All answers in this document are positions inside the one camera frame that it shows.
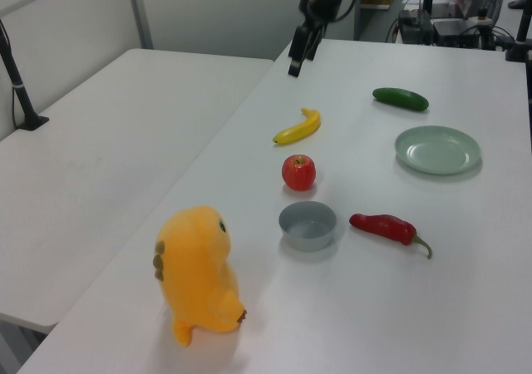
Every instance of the red chili pepper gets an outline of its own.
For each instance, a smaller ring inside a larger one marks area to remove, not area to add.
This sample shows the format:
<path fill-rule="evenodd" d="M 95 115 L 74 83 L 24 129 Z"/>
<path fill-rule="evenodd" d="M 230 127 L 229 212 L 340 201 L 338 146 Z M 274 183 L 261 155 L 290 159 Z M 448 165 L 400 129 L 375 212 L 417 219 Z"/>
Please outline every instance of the red chili pepper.
<path fill-rule="evenodd" d="M 359 230 L 380 235 L 392 241 L 399 241 L 403 245 L 410 245 L 411 243 L 423 245 L 429 251 L 427 258 L 430 259 L 432 257 L 431 247 L 417 236 L 416 228 L 395 216 L 390 214 L 377 214 L 374 216 L 354 214 L 349 219 L 349 223 Z"/>

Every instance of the plush dinosaur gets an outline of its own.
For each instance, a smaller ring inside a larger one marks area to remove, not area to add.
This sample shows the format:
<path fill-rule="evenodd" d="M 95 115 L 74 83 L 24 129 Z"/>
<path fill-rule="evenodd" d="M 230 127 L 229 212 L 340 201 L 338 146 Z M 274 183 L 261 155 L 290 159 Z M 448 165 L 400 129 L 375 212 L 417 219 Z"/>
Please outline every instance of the plush dinosaur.
<path fill-rule="evenodd" d="M 239 287 L 225 262 L 231 240 L 209 206 L 185 209 L 168 220 L 155 244 L 155 277 L 173 313 L 175 339 L 186 347 L 192 327 L 234 330 L 245 319 Z"/>

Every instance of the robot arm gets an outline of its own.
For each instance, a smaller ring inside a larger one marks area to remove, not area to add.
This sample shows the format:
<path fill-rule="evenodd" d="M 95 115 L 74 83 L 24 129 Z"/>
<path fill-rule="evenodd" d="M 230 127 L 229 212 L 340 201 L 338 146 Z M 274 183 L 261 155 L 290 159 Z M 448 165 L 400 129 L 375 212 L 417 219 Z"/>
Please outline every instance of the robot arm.
<path fill-rule="evenodd" d="M 355 5 L 356 0 L 341 17 L 337 17 L 342 0 L 300 0 L 299 10 L 304 14 L 303 25 L 296 28 L 293 35 L 289 56 L 292 58 L 288 74 L 298 77 L 301 65 L 306 58 L 312 60 L 316 49 L 330 22 L 344 19 Z"/>

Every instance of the small bowl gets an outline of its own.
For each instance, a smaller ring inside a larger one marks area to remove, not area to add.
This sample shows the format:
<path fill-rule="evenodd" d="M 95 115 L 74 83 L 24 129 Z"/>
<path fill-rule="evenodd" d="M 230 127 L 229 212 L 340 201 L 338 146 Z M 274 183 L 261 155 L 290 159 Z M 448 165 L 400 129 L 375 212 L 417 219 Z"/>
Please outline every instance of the small bowl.
<path fill-rule="evenodd" d="M 304 252 L 318 251 L 331 243 L 336 215 L 321 202 L 296 202 L 283 209 L 279 226 L 292 248 Z"/>

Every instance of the green cucumber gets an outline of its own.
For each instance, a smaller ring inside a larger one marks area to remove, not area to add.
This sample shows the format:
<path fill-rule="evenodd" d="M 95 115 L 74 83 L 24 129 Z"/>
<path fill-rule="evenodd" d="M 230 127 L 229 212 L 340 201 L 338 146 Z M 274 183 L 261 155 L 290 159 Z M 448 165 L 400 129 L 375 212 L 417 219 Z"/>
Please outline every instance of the green cucumber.
<path fill-rule="evenodd" d="M 408 110 L 424 111 L 429 106 L 429 101 L 413 91 L 396 89 L 393 87 L 382 87 L 373 91 L 373 96 L 377 101 L 400 106 Z"/>

